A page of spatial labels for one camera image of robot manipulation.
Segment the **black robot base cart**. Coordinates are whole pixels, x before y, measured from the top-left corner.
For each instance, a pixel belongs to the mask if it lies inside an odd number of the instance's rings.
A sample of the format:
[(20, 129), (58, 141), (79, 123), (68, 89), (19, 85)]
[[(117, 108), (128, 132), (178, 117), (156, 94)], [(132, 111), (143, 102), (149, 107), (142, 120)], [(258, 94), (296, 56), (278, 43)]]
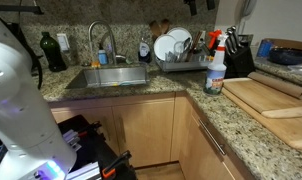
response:
[[(74, 140), (77, 160), (67, 180), (104, 180), (102, 170), (109, 166), (119, 155), (116, 155), (106, 143), (99, 121), (89, 123), (82, 115), (76, 115), (58, 124), (60, 131), (67, 139)], [(117, 168), (113, 180), (137, 180), (133, 166), (121, 165)]]

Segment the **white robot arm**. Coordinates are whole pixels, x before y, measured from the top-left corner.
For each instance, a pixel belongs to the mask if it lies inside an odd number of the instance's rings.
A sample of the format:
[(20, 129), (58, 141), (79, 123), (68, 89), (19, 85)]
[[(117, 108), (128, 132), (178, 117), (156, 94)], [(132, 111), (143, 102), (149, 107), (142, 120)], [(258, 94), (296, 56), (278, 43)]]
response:
[(96, 160), (81, 174), (68, 144), (31, 76), (32, 58), (0, 18), (0, 140), (7, 149), (0, 180), (79, 180), (100, 174)]

